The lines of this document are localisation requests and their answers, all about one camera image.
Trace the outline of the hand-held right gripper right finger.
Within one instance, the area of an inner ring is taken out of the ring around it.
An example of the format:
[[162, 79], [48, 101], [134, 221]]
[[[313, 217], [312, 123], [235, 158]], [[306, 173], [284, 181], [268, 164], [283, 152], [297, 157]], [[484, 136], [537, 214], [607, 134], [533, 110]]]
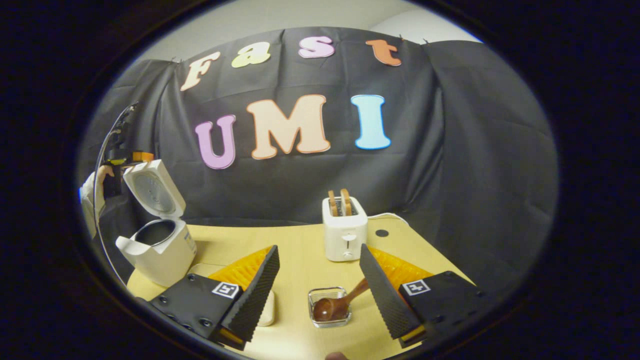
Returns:
[[400, 346], [443, 341], [489, 305], [489, 294], [454, 271], [432, 274], [363, 244], [359, 267], [382, 319]]

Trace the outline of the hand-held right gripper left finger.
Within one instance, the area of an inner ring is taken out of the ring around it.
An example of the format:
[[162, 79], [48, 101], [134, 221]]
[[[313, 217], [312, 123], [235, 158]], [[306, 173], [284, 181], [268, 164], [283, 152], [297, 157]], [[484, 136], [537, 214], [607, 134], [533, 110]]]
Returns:
[[210, 276], [188, 273], [149, 303], [186, 330], [242, 351], [252, 341], [280, 264], [274, 244]]

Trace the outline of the brown wooden spoon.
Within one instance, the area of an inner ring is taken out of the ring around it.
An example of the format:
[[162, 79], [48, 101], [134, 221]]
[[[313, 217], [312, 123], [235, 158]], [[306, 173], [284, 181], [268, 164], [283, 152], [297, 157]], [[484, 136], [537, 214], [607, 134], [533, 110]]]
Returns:
[[349, 315], [349, 307], [352, 301], [370, 289], [366, 278], [363, 278], [355, 288], [341, 298], [322, 298], [312, 310], [313, 320], [317, 322], [343, 321]]

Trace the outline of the clear chopstick holder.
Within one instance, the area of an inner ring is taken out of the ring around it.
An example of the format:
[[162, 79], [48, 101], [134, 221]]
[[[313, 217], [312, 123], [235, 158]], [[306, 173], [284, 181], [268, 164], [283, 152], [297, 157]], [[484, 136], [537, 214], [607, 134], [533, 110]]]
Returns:
[[347, 314], [345, 315], [345, 317], [337, 320], [320, 321], [317, 319], [316, 315], [314, 314], [314, 308], [316, 303], [318, 303], [318, 301], [325, 298], [341, 299], [347, 296], [347, 294], [348, 293], [346, 292], [346, 290], [341, 286], [311, 289], [307, 294], [308, 313], [311, 319], [311, 323], [313, 323], [313, 325], [319, 329], [338, 328], [338, 327], [343, 327], [348, 325], [352, 318], [352, 308], [350, 305], [347, 308]]

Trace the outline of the white rice cooker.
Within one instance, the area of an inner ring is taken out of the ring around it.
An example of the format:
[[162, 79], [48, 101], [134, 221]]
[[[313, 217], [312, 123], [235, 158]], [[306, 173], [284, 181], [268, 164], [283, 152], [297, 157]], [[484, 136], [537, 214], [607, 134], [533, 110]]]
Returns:
[[160, 159], [130, 167], [123, 178], [137, 202], [156, 219], [131, 237], [120, 235], [115, 245], [137, 271], [171, 287], [187, 274], [197, 253], [182, 219], [185, 199]]

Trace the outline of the cream rounded container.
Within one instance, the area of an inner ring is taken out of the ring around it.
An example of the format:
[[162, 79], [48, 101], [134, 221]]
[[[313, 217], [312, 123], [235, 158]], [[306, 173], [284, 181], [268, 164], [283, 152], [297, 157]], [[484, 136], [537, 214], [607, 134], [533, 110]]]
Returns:
[[269, 327], [275, 322], [275, 293], [273, 290], [269, 291], [266, 298], [265, 305], [263, 306], [262, 313], [259, 317], [258, 327]]

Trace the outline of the white toaster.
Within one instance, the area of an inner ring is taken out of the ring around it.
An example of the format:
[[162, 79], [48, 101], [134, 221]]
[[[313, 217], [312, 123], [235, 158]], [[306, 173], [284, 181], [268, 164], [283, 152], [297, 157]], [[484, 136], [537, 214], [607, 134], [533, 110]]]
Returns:
[[339, 216], [330, 210], [330, 199], [322, 200], [324, 249], [326, 258], [332, 262], [355, 261], [361, 258], [361, 248], [367, 243], [368, 216], [359, 201], [350, 198], [352, 215], [342, 215], [341, 198], [336, 198]]

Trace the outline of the black backdrop cloth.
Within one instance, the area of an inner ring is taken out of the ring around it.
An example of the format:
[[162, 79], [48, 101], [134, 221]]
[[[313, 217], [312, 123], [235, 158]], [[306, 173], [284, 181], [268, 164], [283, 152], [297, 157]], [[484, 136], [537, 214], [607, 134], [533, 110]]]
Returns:
[[345, 188], [501, 293], [537, 262], [553, 223], [550, 123], [480, 42], [300, 27], [140, 61], [103, 94], [78, 146], [78, 181], [133, 103], [126, 146], [164, 162], [189, 224], [319, 224], [327, 191]]

